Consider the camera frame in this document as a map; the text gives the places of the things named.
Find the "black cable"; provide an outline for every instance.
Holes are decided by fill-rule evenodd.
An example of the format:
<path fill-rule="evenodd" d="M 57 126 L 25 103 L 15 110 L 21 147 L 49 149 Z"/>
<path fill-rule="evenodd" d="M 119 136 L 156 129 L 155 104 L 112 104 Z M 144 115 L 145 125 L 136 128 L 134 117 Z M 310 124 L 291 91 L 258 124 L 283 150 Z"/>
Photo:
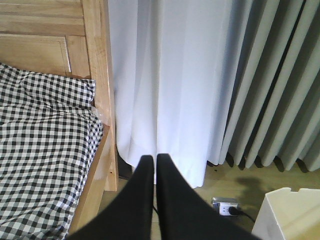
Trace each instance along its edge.
<path fill-rule="evenodd" d="M 153 210 L 156 212 L 156 214 L 159 216 L 158 210 L 156 209 L 156 207 L 154 205 L 152 205 Z"/>
<path fill-rule="evenodd" d="M 232 207 L 229 207 L 229 213 L 231 215 L 244 215 L 244 216 L 247 216 L 252 222 L 256 222 L 255 219 L 253 217 L 251 217 L 249 214 L 245 213 L 244 211 L 241 211 L 240 209 L 232 206 Z"/>

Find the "white plastic container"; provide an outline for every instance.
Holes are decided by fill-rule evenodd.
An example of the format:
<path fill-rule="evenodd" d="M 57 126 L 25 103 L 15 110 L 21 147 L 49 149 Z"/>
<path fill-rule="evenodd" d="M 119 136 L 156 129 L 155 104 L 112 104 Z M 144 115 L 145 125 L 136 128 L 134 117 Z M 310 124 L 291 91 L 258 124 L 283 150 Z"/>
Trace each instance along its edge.
<path fill-rule="evenodd" d="M 268 192 L 252 233 L 262 240 L 320 240 L 320 189 Z"/>

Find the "curtain fold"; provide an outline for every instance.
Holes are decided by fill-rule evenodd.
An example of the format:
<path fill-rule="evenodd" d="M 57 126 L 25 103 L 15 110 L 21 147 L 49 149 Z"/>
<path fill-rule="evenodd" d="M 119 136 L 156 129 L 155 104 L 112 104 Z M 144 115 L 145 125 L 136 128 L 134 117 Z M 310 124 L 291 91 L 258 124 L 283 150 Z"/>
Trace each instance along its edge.
<path fill-rule="evenodd" d="M 244 105 L 230 114 L 220 163 L 228 151 L 247 168 L 276 156 L 286 170 L 297 159 L 310 171 L 320 168 L 319 19 L 317 0 L 280 1 L 253 80 L 235 97 L 235 106 Z"/>
<path fill-rule="evenodd" d="M 117 148 L 192 187 L 229 152 L 320 168 L 319 0 L 109 0 Z"/>

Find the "mattress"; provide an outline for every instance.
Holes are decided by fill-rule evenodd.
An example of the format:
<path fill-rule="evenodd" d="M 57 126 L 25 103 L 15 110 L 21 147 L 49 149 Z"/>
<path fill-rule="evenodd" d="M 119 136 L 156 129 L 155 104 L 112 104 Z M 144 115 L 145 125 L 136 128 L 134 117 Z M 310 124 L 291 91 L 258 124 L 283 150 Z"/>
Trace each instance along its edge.
<path fill-rule="evenodd" d="M 0 64 L 0 239 L 63 239 L 103 126 L 95 81 Z"/>

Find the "bed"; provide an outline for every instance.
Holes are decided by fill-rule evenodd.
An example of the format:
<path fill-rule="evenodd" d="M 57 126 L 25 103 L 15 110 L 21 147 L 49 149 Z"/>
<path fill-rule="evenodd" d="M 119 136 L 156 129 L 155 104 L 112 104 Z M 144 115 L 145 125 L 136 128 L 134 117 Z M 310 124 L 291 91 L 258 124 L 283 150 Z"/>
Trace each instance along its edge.
<path fill-rule="evenodd" d="M 2 70 L 66 76 L 72 81 L 95 80 L 78 81 L 95 85 L 93 105 L 100 121 L 95 122 L 96 118 L 92 116 L 95 127 L 90 134 L 96 135 L 93 145 L 98 148 L 83 180 L 85 185 L 80 189 L 75 211 L 66 219 L 67 229 L 63 234 L 72 234 L 93 219 L 98 213 L 103 191 L 118 188 L 108 21 L 108 3 L 105 0 L 0 0 Z M 59 78 L 59 83 L 64 83 L 63 79 Z M 30 91 L 35 95 L 38 93 L 34 86 Z M 88 103 L 90 100 L 85 103 L 85 108 L 89 109 Z M 83 113 L 84 116 L 90 115 L 86 110 Z M 64 173 L 55 173 L 52 179 L 59 175 L 61 177 Z"/>

